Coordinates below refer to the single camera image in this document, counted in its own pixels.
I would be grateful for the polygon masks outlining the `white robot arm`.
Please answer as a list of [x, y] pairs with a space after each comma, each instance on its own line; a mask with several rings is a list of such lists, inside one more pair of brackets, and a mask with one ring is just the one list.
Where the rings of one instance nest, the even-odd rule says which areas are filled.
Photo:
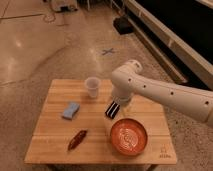
[[132, 95], [138, 94], [213, 128], [213, 91], [149, 79], [141, 76], [141, 71], [137, 60], [128, 60], [111, 73], [116, 103], [128, 104]]

